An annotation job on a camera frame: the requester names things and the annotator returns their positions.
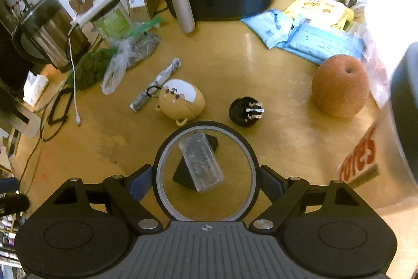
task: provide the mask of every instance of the blue wet wipes package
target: blue wet wipes package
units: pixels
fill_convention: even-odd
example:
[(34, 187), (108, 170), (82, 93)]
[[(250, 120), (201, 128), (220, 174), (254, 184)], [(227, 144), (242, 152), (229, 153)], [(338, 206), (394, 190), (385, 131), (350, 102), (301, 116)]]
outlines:
[(292, 29), (288, 41), (276, 47), (319, 65), (334, 55), (360, 58), (363, 40), (344, 31), (302, 21)]
[(276, 9), (242, 18), (241, 21), (250, 27), (269, 49), (277, 43), (287, 41), (293, 25), (291, 17)]

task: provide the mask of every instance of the apple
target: apple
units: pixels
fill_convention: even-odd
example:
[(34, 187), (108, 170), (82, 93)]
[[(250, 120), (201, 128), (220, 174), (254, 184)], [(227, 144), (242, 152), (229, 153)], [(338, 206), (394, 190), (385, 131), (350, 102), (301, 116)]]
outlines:
[(352, 117), (363, 108), (369, 96), (369, 77), (354, 57), (332, 56), (318, 67), (313, 77), (312, 98), (329, 115)]

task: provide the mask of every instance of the white cable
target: white cable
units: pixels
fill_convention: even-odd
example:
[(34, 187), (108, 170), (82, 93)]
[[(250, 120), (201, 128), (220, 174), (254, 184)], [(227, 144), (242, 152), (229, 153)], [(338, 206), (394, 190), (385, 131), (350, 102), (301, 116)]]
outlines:
[(77, 125), (81, 125), (81, 118), (80, 115), (78, 114), (78, 108), (77, 108), (77, 100), (76, 100), (76, 92), (77, 92), (77, 88), (76, 88), (76, 67), (74, 65), (74, 60), (73, 60), (73, 49), (71, 47), (71, 39), (70, 39), (70, 34), (73, 31), (75, 27), (72, 27), (70, 29), (70, 31), (68, 32), (68, 46), (70, 47), (70, 59), (71, 59), (71, 64), (73, 66), (73, 80), (74, 80), (74, 108), (76, 110), (76, 123)]

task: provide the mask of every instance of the yellow wet wipes package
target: yellow wet wipes package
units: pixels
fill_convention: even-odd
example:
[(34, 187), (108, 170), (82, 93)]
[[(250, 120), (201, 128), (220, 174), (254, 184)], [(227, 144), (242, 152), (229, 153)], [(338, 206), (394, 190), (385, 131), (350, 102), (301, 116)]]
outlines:
[(346, 21), (354, 19), (354, 12), (333, 0), (295, 0), (284, 14), (296, 18), (298, 14), (312, 21), (343, 30)]

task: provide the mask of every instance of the table surface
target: table surface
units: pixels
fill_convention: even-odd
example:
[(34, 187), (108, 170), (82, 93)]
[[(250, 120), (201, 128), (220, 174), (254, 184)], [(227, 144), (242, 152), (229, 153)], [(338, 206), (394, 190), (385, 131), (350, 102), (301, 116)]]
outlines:
[[(275, 0), (272, 7), (284, 10), (293, 1)], [(162, 42), (156, 52), (128, 71), (113, 94), (105, 96), (99, 84), (77, 92), (82, 125), (76, 126), (72, 107), (70, 120), (60, 133), (52, 141), (41, 143), (22, 180), (25, 190), (38, 163), (28, 193), (31, 211), (70, 177), (96, 183), (114, 174), (129, 175), (143, 164), (153, 163), (158, 147), (177, 126), (155, 111), (155, 102), (147, 103), (138, 113), (129, 104), (175, 57), (182, 62), (175, 77), (192, 83), (205, 97), (206, 107), (199, 119), (234, 127), (252, 145), (259, 163), (284, 177), (299, 176), (311, 184), (328, 184), (338, 164), (379, 112), (370, 97), (352, 119), (323, 114), (311, 100), (311, 80), (317, 66), (276, 48), (268, 50), (239, 21), (199, 22), (193, 34), (185, 35), (168, 11), (161, 16), (164, 22), (155, 32)], [(50, 71), (49, 78), (52, 83), (41, 104), (56, 91), (63, 75)], [(264, 117), (250, 128), (233, 125), (228, 117), (230, 104), (242, 96), (256, 98), (265, 108)], [(53, 132), (54, 128), (45, 131), (46, 135)], [(35, 142), (22, 137), (12, 160), (17, 177)], [(166, 222), (151, 192), (144, 206)], [(268, 204), (262, 195), (259, 202), (249, 219)], [(384, 219), (398, 237), (398, 252), (388, 275), (392, 279), (411, 278), (418, 259), (418, 210)]]

